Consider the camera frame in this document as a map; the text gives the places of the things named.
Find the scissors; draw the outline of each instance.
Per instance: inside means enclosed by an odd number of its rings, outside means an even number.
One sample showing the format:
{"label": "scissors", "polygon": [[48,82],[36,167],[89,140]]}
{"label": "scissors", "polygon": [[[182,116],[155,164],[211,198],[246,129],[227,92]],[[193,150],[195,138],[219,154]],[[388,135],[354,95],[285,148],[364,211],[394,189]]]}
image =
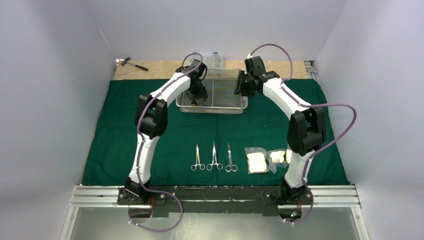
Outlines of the scissors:
{"label": "scissors", "polygon": [[216,168],[217,168],[218,170],[222,170],[222,169],[223,169],[223,167],[224,167],[222,163],[218,163],[218,162],[217,162],[217,151],[215,150],[215,141],[213,141],[212,163],[211,163],[211,164],[208,164],[208,165],[206,166],[206,169],[207,169],[208,171],[211,171],[211,170],[212,170],[212,168],[214,167],[214,165],[216,165]]}
{"label": "scissors", "polygon": [[233,160],[231,158],[230,143],[228,143],[228,161],[229,161],[229,164],[227,166],[225,166],[225,171],[227,171],[227,172],[231,172],[231,171],[236,172],[237,169],[238,169],[238,167],[237,167],[237,165],[233,165]]}
{"label": "scissors", "polygon": [[200,157],[199,157],[199,145],[196,144],[196,164],[191,165],[191,170],[192,171],[196,171],[196,169],[198,168],[200,170],[205,170],[205,165],[204,164],[200,164]]}

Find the metal basket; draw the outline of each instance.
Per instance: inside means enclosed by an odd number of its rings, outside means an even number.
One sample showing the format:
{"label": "metal basket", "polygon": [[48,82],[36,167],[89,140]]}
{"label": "metal basket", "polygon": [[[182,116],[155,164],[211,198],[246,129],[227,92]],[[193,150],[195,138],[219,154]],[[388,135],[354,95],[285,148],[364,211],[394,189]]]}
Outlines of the metal basket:
{"label": "metal basket", "polygon": [[176,98],[183,113],[241,114],[248,106],[248,98],[234,95],[239,69],[208,69],[202,84],[207,90],[206,100],[192,104],[184,91]]}

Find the hammer handle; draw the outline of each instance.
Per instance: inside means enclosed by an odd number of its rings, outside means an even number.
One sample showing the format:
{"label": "hammer handle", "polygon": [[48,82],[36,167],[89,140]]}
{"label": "hammer handle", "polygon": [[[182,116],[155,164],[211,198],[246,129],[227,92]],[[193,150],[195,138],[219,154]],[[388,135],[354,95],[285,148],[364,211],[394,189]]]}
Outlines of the hammer handle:
{"label": "hammer handle", "polygon": [[144,71],[148,71],[148,70],[149,70],[147,67],[140,66],[140,65],[137,65],[137,64],[135,64],[134,66],[135,66],[136,68],[139,68],[139,69],[144,70]]}

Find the gray wall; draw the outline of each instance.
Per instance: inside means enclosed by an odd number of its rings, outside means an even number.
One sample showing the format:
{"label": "gray wall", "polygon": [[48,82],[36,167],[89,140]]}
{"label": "gray wall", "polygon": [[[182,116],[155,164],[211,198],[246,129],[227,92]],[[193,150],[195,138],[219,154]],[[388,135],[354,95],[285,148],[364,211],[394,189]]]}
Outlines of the gray wall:
{"label": "gray wall", "polygon": [[[115,58],[180,60],[193,51],[244,60],[257,46],[284,46],[313,60],[347,0],[87,0]],[[270,48],[268,60],[284,59]]]}
{"label": "gray wall", "polygon": [[[372,239],[424,230],[424,2],[350,0],[314,66],[329,102],[358,111],[338,147]],[[351,120],[331,108],[336,134]]]}
{"label": "gray wall", "polygon": [[0,239],[58,239],[116,65],[87,3],[0,7]]}

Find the wooden surface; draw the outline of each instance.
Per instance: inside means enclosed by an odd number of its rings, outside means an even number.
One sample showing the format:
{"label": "wooden surface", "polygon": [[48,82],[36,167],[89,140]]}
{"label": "wooden surface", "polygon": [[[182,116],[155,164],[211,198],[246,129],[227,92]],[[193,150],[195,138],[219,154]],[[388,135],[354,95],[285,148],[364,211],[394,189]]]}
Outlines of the wooden surface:
{"label": "wooden surface", "polygon": [[[169,79],[175,70],[181,66],[181,60],[175,61],[146,61],[134,60],[135,64],[148,68],[148,71],[143,71],[135,66],[118,63],[114,80],[124,79]],[[264,61],[268,71],[275,71],[281,78],[288,78],[290,75],[290,63],[288,61]],[[225,60],[223,62],[225,69],[245,69],[243,60]],[[293,62],[293,77],[294,79],[307,79],[308,73],[304,61]]]}

